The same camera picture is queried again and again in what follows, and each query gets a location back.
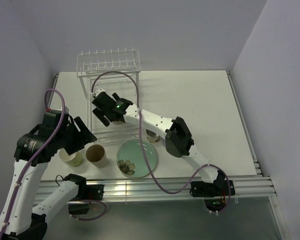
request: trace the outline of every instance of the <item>cable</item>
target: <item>cable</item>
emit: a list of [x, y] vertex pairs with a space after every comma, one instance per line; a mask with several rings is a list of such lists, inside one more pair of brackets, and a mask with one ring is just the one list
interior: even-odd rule
[[39, 150], [36, 151], [34, 153], [34, 155], [29, 159], [29, 161], [23, 167], [23, 169], [22, 169], [22, 171], [21, 171], [21, 173], [20, 173], [20, 175], [19, 175], [19, 177], [18, 177], [18, 179], [16, 181], [15, 188], [14, 188], [14, 190], [12, 192], [8, 208], [6, 210], [6, 215], [5, 215], [5, 218], [4, 218], [4, 226], [2, 227], [1, 232], [0, 232], [0, 240], [2, 239], [4, 233], [5, 233], [6, 229], [7, 229], [7, 226], [9, 224], [9, 219], [10, 219], [10, 216], [11, 216], [12, 209], [14, 207], [14, 203], [16, 201], [16, 197], [17, 197], [17, 194], [18, 194], [19, 187], [21, 186], [21, 182], [22, 182], [22, 180], [23, 180], [23, 178], [24, 178], [24, 176], [25, 176], [28, 168], [31, 166], [31, 163], [37, 158], [37, 156], [42, 152], [42, 150], [45, 149], [45, 147], [55, 137], [55, 135], [59, 131], [59, 129], [61, 127], [61, 124], [62, 124], [62, 122], [64, 120], [64, 117], [65, 117], [65, 109], [66, 109], [65, 99], [64, 99], [64, 97], [62, 96], [62, 94], [58, 90], [50, 88], [50, 89], [48, 89], [45, 92], [45, 95], [44, 95], [44, 105], [45, 105], [46, 110], [48, 109], [47, 95], [48, 95], [49, 92], [55, 92], [55, 93], [57, 93], [59, 95], [60, 99], [61, 99], [61, 104], [62, 104], [61, 117], [59, 119], [59, 122], [58, 122], [55, 130], [51, 134], [51, 136], [45, 141], [45, 143], [39, 148]]
[[58, 177], [61, 177], [61, 178], [62, 178], [62, 181], [64, 181], [65, 179], [64, 179], [64, 177], [61, 176], [60, 174], [58, 174], [58, 175], [55, 177], [55, 182], [56, 182], [56, 184], [58, 184], [58, 186], [60, 187], [60, 184], [59, 184], [58, 181], [57, 181], [57, 178], [58, 178]]
[[218, 167], [218, 166], [216, 166], [216, 165], [213, 165], [213, 164], [204, 164], [204, 165], [202, 165], [201, 167], [199, 167], [199, 168], [193, 173], [193, 175], [189, 178], [189, 180], [186, 182], [186, 184], [185, 184], [181, 189], [179, 189], [179, 190], [177, 190], [177, 191], [168, 191], [168, 190], [164, 189], [164, 188], [160, 185], [160, 183], [159, 183], [158, 180], [156, 179], [156, 177], [155, 177], [155, 175], [154, 175], [154, 173], [153, 173], [153, 171], [152, 171], [152, 169], [151, 169], [151, 167], [150, 167], [150, 164], [149, 164], [149, 162], [148, 162], [147, 155], [146, 155], [146, 152], [145, 152], [145, 149], [144, 149], [144, 145], [143, 145], [143, 143], [142, 143], [142, 114], [141, 114], [140, 103], [139, 103], [139, 88], [138, 88], [138, 85], [137, 85], [137, 83], [135, 82], [135, 80], [134, 80], [131, 76], [129, 76], [128, 74], [126, 74], [125, 72], [121, 72], [121, 71], [107, 71], [107, 72], [104, 72], [104, 73], [100, 74], [100, 75], [94, 80], [94, 82], [93, 82], [93, 84], [92, 84], [92, 87], [91, 87], [91, 93], [93, 93], [95, 84], [96, 84], [96, 82], [98, 81], [98, 79], [100, 79], [103, 75], [106, 75], [106, 74], [122, 74], [122, 75], [125, 75], [126, 77], [128, 77], [128, 78], [133, 82], [133, 84], [134, 84], [134, 86], [135, 86], [135, 90], [136, 90], [136, 106], [137, 106], [137, 108], [138, 108], [138, 114], [139, 114], [139, 142], [140, 142], [140, 147], [141, 147], [142, 155], [143, 155], [144, 160], [145, 160], [145, 164], [146, 164], [146, 166], [147, 166], [147, 168], [148, 168], [148, 170], [149, 170], [149, 172], [150, 172], [150, 175], [151, 175], [153, 181], [155, 182], [155, 184], [156, 184], [163, 192], [165, 192], [165, 193], [167, 193], [167, 194], [172, 194], [172, 195], [173, 195], [173, 194], [178, 194], [178, 193], [182, 192], [182, 191], [190, 184], [190, 182], [194, 179], [194, 177], [196, 176], [196, 174], [197, 174], [200, 170], [202, 170], [203, 168], [208, 167], [208, 166], [209, 166], [209, 167], [213, 167], [213, 168], [215, 168], [215, 169], [221, 171], [221, 172], [224, 174], [225, 179], [226, 179], [226, 181], [227, 181], [229, 195], [228, 195], [228, 199], [227, 199], [227, 201], [226, 201], [226, 205], [224, 206], [224, 208], [223, 208], [221, 211], [219, 211], [219, 213], [222, 212], [224, 209], [226, 209], [226, 207], [228, 206], [228, 204], [229, 204], [229, 202], [230, 202], [230, 198], [231, 198], [231, 185], [230, 185], [229, 178], [228, 178], [228, 176], [226, 175], [226, 173], [225, 173], [220, 167]]
[[70, 215], [72, 218], [76, 219], [76, 220], [80, 220], [80, 221], [92, 221], [92, 220], [96, 220], [96, 219], [99, 219], [101, 218], [103, 215], [105, 215], [106, 211], [107, 211], [107, 205], [102, 202], [102, 201], [98, 201], [98, 200], [79, 200], [80, 202], [85, 202], [85, 203], [97, 203], [97, 204], [101, 204], [104, 206], [104, 210], [103, 212], [98, 215], [98, 216], [95, 216], [95, 217], [92, 217], [92, 218], [81, 218], [81, 217], [77, 217], [75, 215]]

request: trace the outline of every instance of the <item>dried flower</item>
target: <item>dried flower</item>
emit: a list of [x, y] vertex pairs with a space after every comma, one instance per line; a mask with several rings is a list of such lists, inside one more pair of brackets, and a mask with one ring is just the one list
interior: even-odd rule
[[118, 167], [122, 173], [127, 174], [129, 176], [135, 174], [135, 171], [133, 171], [133, 169], [135, 169], [136, 166], [133, 163], [131, 163], [130, 160], [119, 160], [116, 163], [118, 164]]

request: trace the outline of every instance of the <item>brown cup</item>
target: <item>brown cup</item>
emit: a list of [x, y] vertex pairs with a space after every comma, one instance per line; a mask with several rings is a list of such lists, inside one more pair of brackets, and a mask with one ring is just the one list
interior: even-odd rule
[[106, 151], [103, 146], [92, 145], [85, 152], [86, 159], [97, 168], [102, 168], [107, 164]]

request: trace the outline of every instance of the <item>glass petri dish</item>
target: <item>glass petri dish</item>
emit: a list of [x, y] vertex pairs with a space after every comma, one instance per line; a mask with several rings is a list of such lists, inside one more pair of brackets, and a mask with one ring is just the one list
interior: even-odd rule
[[[151, 170], [154, 170], [158, 161], [156, 149], [148, 141], [142, 140], [142, 144]], [[120, 147], [116, 159], [118, 168], [127, 177], [142, 178], [150, 173], [141, 151], [139, 139], [124, 143]]]

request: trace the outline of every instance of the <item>gray floor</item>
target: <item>gray floor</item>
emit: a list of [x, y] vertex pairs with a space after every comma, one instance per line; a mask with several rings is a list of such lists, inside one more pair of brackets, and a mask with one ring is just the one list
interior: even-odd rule
[[[219, 216], [209, 215], [203, 200], [108, 203], [94, 221], [69, 218], [67, 207], [53, 219], [45, 240], [278, 240], [269, 199], [231, 201]], [[102, 206], [93, 205], [86, 217]]]

